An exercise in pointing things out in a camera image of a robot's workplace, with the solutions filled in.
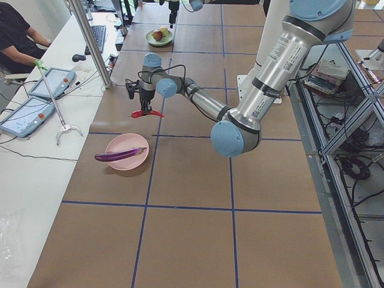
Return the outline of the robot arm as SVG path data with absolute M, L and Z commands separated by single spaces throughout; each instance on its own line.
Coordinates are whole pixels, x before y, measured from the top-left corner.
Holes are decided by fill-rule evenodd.
M 274 39 L 261 66 L 255 65 L 244 81 L 245 93 L 235 108 L 211 97 L 191 78 L 169 75 L 154 53 L 145 55 L 139 79 L 125 83 L 129 98 L 144 103 L 158 92 L 164 98 L 182 94 L 215 121 L 211 143 L 222 156 L 235 157 L 261 141 L 261 120 L 296 76 L 312 47 L 348 40 L 353 32 L 354 1 L 271 1 L 264 36 Z
M 206 4 L 227 4 L 227 5 L 256 5 L 259 4 L 263 7 L 265 15 L 267 15 L 269 10 L 270 1 L 269 0 L 256 0 L 256 1 L 233 1 L 233 0 L 225 0 L 225 1 L 216 1 L 216 0 L 190 0 L 190 1 L 179 1 L 179 0 L 165 0 L 165 1 L 155 1 L 159 5 L 163 5 L 165 2 L 168 3 L 168 8 L 170 10 L 169 14 L 169 25 L 170 28 L 173 28 L 173 25 L 176 23 L 176 18 L 179 11 L 180 4 L 185 5 L 189 4 L 190 9 L 185 9 L 191 13 L 197 12 L 203 8 Z

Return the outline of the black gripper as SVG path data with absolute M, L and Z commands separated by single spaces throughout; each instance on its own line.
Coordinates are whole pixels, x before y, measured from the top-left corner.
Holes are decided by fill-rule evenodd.
M 128 92 L 130 100 L 134 99 L 135 93 L 139 94 L 142 116 L 149 115 L 152 111 L 150 103 L 154 98 L 155 91 L 145 89 L 144 82 L 142 80 L 132 81 L 130 79 L 125 79 L 125 88 Z
M 172 29 L 176 23 L 178 11 L 179 11 L 179 1 L 169 1 L 168 8 L 170 10 L 169 14 L 169 25 Z

